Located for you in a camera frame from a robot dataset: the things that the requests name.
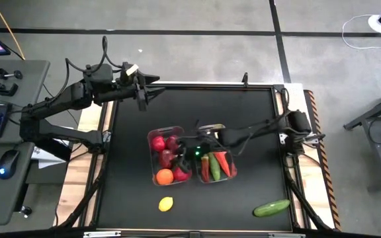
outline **gray floor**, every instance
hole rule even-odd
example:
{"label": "gray floor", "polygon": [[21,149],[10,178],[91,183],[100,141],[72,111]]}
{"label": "gray floor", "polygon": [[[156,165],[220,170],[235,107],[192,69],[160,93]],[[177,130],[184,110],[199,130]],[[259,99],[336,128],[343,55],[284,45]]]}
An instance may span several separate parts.
{"label": "gray floor", "polygon": [[[381,13],[381,1],[375,0],[275,2],[281,30],[287,32],[340,32],[353,16]],[[0,8],[16,28],[274,30],[268,0],[0,0]],[[371,32],[366,19],[354,20],[347,31]],[[15,46],[8,34],[0,37]],[[53,92],[64,81],[65,57],[83,66],[97,63],[101,55],[99,35],[17,38],[27,59],[51,61],[46,84]],[[158,74],[164,81],[240,81],[247,71],[252,82],[283,82],[274,36],[110,35],[108,41],[114,61],[137,63],[143,72]],[[381,45],[381,38],[349,41]],[[283,42],[292,82],[302,83],[316,96],[343,230],[381,235],[381,192],[366,190],[378,178],[372,152],[361,128],[352,132],[342,128],[381,97],[381,49],[354,50],[338,37],[284,37]],[[79,79],[73,71],[70,82]],[[67,125],[71,119],[63,114],[52,122]],[[34,219],[13,218],[0,231],[51,226],[55,202],[47,199],[56,201],[60,194],[51,189],[55,188],[39,188],[31,195],[42,211]]]}

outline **paper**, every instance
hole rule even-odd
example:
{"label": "paper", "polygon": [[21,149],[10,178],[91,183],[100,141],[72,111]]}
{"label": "paper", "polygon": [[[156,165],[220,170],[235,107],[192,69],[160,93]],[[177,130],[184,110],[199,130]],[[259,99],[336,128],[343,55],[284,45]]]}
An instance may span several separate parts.
{"label": "paper", "polygon": [[38,168],[43,169],[51,165],[57,165],[60,163],[65,163],[64,160],[56,157],[55,155],[48,153],[47,151],[44,151],[43,149],[40,149],[35,146],[32,154],[32,159],[38,160]]}

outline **green cucumber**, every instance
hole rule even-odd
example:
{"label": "green cucumber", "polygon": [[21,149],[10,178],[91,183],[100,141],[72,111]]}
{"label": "green cucumber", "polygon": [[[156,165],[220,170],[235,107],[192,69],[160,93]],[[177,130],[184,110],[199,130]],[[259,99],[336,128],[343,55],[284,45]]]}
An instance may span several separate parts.
{"label": "green cucumber", "polygon": [[287,207],[289,207],[289,204],[290,201],[287,199],[271,202],[269,204],[265,204],[259,206],[258,208],[255,208],[253,214],[258,218],[275,215],[287,209]]}
{"label": "green cucumber", "polygon": [[210,170],[214,181],[219,181],[220,179],[220,164],[218,163],[216,157],[213,153],[208,153],[210,158]]}

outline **wooden platform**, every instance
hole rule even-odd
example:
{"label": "wooden platform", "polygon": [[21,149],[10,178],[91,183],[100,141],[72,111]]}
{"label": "wooden platform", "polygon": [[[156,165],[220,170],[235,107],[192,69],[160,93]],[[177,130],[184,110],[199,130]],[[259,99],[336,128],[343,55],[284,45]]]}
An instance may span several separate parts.
{"label": "wooden platform", "polygon": [[[289,96],[291,98],[289,109],[291,110],[300,110],[302,112],[307,112],[308,107],[307,102],[304,96],[304,90],[301,84],[285,84],[285,87],[289,91]],[[277,101],[280,102],[280,95],[277,94]],[[104,130],[108,128],[109,118],[111,114],[112,103],[109,104],[107,110],[107,116],[105,120]],[[281,105],[278,107],[279,112],[282,112]],[[101,114],[101,107],[93,104],[91,107],[82,111],[81,119],[79,122],[79,130],[81,131],[89,131],[96,130],[99,123],[99,116]],[[324,150],[323,146],[321,151],[317,149],[313,149],[308,146],[304,146],[306,155],[314,158],[317,161],[321,160],[321,164],[323,165],[323,169],[327,169],[327,158],[325,157],[325,153],[322,152]],[[83,153],[86,149],[82,146],[71,156],[74,157]],[[97,176],[99,172],[99,168],[101,165],[102,156],[99,156],[97,169],[95,170],[95,176]],[[59,223],[65,221],[65,219],[70,215],[70,213],[74,210],[76,205],[82,199],[85,193],[85,185],[87,180],[87,175],[89,173],[89,167],[91,164],[91,155],[83,155],[72,162],[70,162],[67,174],[65,177],[65,182],[62,190],[62,194],[60,196],[60,202],[58,205],[58,217]],[[314,208],[316,213],[322,218],[324,223],[332,228],[340,229],[339,217],[337,215],[337,209],[335,207],[335,202],[333,196],[330,197],[330,194],[333,193],[333,189],[331,189],[331,178],[329,176],[328,170],[326,171],[327,180],[323,177],[323,170],[318,164],[312,159],[305,157],[304,155],[300,156],[299,167],[302,175],[302,182],[304,185],[304,192],[308,202]],[[87,210],[87,217],[85,221],[85,225],[88,225],[92,218],[93,207],[95,203],[95,195],[93,199],[89,202],[89,208]],[[296,213],[298,218],[298,223],[301,227],[303,227],[303,219],[302,219],[302,210],[299,201],[294,197],[294,204],[296,207]]]}

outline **gray desk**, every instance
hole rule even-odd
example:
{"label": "gray desk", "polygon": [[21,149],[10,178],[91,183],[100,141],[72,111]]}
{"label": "gray desk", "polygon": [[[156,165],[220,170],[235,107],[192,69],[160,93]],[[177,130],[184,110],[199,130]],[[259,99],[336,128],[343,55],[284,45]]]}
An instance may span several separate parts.
{"label": "gray desk", "polygon": [[[24,75],[21,80],[9,79],[15,81],[19,85],[19,90],[16,95],[13,97],[0,96],[0,100],[13,102],[19,105],[36,103],[49,68],[49,62],[36,60],[0,60],[0,67],[8,72],[18,69],[21,70]],[[12,119],[14,120],[18,120],[19,118],[20,114],[14,114],[12,116]],[[14,148],[17,144],[16,141],[19,141],[16,140],[16,138],[19,138],[19,127],[8,122],[4,131],[4,138],[0,140],[0,158],[4,152]],[[26,178],[33,147],[33,143],[20,144],[17,147],[20,151],[20,158],[17,162],[15,175],[8,180],[0,179],[0,225],[7,224],[13,214],[19,193]]]}

